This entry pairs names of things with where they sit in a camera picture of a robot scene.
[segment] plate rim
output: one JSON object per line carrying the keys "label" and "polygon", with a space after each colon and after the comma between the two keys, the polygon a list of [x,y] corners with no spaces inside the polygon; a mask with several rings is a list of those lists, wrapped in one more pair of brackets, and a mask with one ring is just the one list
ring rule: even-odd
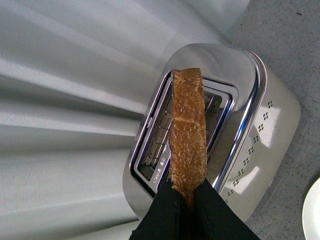
{"label": "plate rim", "polygon": [[319,237],[317,239],[320,239],[320,232],[314,230],[313,227],[307,227],[307,222],[309,223],[310,219],[313,219],[313,217],[310,217],[310,214],[312,213],[311,210],[316,203],[315,199],[318,199],[314,198],[313,194],[316,194],[317,192],[320,193],[320,177],[312,184],[303,202],[302,228],[306,240],[314,240],[314,235],[311,235],[312,233],[315,233],[317,237]]}

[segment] toaster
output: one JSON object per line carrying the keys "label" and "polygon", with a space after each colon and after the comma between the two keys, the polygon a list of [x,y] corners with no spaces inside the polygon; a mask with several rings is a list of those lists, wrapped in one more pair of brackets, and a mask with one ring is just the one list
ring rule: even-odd
{"label": "toaster", "polygon": [[203,81],[206,178],[246,221],[276,174],[298,126],[301,108],[256,54],[234,46],[190,44],[169,59],[127,159],[122,179],[125,198],[142,219],[167,178],[171,72],[188,68],[200,68]]}

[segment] curtain fold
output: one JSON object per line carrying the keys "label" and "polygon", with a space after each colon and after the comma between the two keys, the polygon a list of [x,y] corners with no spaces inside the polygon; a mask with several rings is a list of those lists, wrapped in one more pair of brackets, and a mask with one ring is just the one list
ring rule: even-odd
{"label": "curtain fold", "polygon": [[0,1],[0,239],[137,219],[122,174],[161,72],[187,44],[227,43],[236,2],[215,25],[210,1]]}

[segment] gray countertop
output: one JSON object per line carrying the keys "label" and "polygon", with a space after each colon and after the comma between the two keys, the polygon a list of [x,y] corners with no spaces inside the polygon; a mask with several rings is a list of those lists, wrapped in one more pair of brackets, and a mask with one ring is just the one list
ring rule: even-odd
{"label": "gray countertop", "polygon": [[320,173],[320,1],[251,0],[232,44],[258,54],[301,104],[292,143],[246,224],[262,240],[303,240],[304,199]]}

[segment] chrome trim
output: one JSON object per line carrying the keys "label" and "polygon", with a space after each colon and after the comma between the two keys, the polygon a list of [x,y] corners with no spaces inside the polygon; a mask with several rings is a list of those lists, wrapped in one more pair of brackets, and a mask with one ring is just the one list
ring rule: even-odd
{"label": "chrome trim", "polygon": [[241,146],[245,142],[246,136],[248,135],[253,125],[254,119],[256,117],[256,114],[258,113],[258,109],[260,107],[260,104],[262,102],[263,96],[267,88],[267,73],[265,65],[255,53],[250,52],[250,56],[255,61],[256,82],[247,100],[247,104],[245,105],[246,108],[244,110],[243,118],[241,120],[236,137],[234,139],[229,157],[225,162],[220,176],[217,178],[217,181],[213,186],[218,193],[220,193],[225,186],[225,183],[231,172],[233,164],[237,159]]}

